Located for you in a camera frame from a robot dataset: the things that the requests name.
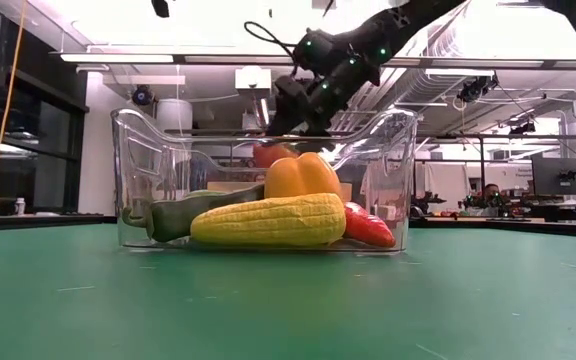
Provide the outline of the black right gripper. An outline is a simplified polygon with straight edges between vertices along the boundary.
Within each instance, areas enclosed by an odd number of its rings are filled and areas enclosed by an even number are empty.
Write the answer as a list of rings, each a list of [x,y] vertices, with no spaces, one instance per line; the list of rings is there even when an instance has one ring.
[[[308,52],[307,69],[318,76],[308,87],[308,130],[297,144],[299,152],[332,151],[335,144],[326,131],[334,115],[347,108],[348,101],[366,83],[380,83],[380,64],[363,54],[352,52]],[[283,136],[302,123],[295,106],[286,102],[276,103],[274,118],[270,121],[267,136]]]

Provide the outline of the orange-red bell pepper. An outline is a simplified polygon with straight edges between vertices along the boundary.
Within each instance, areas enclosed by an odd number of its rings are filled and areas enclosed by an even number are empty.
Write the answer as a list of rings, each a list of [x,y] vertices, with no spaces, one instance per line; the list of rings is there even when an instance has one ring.
[[[258,168],[269,168],[282,158],[297,158],[299,154],[284,144],[254,145],[253,159]]]

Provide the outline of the yellow bell pepper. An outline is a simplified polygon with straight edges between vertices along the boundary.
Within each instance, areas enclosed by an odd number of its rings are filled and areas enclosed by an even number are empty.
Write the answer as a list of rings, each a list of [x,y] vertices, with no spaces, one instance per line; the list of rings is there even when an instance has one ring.
[[[266,198],[317,193],[331,193],[342,197],[342,187],[337,173],[317,153],[307,152],[297,158],[278,159],[265,174]]]

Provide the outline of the yellow corn cob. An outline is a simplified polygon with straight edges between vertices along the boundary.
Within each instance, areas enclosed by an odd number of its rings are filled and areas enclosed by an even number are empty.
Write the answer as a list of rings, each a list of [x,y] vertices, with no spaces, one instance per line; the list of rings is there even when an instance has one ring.
[[[191,223],[191,239],[234,246],[329,245],[346,229],[344,203],[331,193],[268,198],[209,210]]]

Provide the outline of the red chili pepper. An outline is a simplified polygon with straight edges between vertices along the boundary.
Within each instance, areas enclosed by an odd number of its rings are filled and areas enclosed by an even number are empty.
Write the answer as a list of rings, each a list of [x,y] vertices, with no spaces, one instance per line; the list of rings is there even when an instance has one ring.
[[[344,204],[346,229],[344,236],[367,245],[392,248],[396,239],[388,225],[379,217],[370,214],[359,204]]]

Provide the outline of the long ceiling light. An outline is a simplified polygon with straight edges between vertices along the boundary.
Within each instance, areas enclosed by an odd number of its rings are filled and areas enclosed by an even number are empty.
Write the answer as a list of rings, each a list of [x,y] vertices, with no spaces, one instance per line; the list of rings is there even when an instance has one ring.
[[[121,53],[62,53],[62,60],[72,63],[173,63],[169,54],[121,54]]]

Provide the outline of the white ceiling box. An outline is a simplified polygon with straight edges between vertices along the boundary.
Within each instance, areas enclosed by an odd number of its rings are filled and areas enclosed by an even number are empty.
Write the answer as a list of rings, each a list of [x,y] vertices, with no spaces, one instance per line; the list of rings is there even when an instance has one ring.
[[[259,66],[244,66],[235,70],[235,88],[237,90],[271,89],[272,72]]]

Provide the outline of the silver ceiling ducts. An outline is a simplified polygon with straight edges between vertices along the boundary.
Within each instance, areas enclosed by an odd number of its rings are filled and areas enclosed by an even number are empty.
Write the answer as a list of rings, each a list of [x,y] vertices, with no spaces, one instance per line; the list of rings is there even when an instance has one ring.
[[[345,130],[353,130],[370,111],[377,111],[378,103],[395,88],[396,82],[405,72],[405,68],[383,68],[378,86],[372,83],[364,85],[351,102],[353,113],[347,119]]]

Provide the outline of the white cylinder tank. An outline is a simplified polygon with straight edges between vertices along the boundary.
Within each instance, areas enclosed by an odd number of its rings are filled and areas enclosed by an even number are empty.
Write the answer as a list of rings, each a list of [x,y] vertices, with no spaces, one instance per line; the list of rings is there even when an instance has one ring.
[[[193,124],[192,104],[182,99],[161,99],[156,105],[156,125],[159,130],[190,130]]]

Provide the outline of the clear plastic bin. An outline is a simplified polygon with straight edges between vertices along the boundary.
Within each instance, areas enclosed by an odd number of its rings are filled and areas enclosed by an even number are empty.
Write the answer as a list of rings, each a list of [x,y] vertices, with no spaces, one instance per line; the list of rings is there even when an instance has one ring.
[[[181,200],[189,192],[207,190],[208,182],[258,182],[264,185],[268,168],[258,168],[254,145],[284,144],[299,155],[299,135],[255,136],[246,130],[199,136],[162,132],[140,112],[112,112],[119,242],[126,247],[201,249],[191,236],[166,243],[151,240],[145,228],[126,225],[121,211],[131,207],[142,214],[158,200]],[[321,251],[394,253],[405,250],[413,192],[414,147],[419,116],[390,109],[373,115],[359,129],[331,136],[332,151],[317,152],[337,173],[340,183],[352,185],[352,200],[379,217],[396,239],[392,248],[376,247],[343,237],[315,248]]]

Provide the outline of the person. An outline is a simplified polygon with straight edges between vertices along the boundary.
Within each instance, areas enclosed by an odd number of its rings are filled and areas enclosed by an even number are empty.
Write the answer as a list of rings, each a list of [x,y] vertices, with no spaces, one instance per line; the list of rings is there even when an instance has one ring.
[[[499,187],[496,184],[487,184],[483,190],[483,198],[486,204],[500,204],[503,200]]]

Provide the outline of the dark computer monitor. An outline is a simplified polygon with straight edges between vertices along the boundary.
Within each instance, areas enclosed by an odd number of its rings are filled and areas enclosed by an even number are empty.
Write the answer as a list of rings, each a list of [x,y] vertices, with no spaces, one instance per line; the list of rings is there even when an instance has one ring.
[[[531,157],[536,195],[576,195],[576,158]]]

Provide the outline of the black table frame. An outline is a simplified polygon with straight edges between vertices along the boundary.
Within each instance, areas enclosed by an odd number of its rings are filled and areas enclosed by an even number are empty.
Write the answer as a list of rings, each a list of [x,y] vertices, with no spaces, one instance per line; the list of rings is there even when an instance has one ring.
[[[97,215],[68,216],[0,216],[0,230],[41,228],[76,225],[116,224],[117,218]],[[409,222],[410,228],[423,229],[495,229],[539,234],[553,234],[576,237],[576,224],[549,222],[520,222],[501,220],[478,220],[475,218],[440,218]]]

